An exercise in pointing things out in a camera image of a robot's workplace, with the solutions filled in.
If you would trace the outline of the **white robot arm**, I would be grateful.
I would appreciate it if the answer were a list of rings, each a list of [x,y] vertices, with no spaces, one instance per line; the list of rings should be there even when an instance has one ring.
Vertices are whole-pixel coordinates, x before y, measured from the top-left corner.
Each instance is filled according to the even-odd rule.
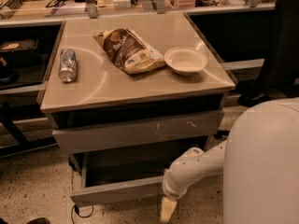
[[[160,220],[167,222],[189,186],[223,175],[223,224],[299,224],[299,98],[245,111],[227,139],[192,147],[164,171]]]

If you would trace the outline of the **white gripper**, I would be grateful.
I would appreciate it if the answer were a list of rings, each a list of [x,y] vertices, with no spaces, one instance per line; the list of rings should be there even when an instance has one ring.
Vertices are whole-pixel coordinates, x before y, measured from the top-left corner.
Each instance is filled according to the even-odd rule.
[[[173,215],[177,201],[186,192],[190,185],[198,181],[198,163],[204,151],[192,147],[175,159],[168,169],[164,170],[163,192],[160,221],[167,223]]]

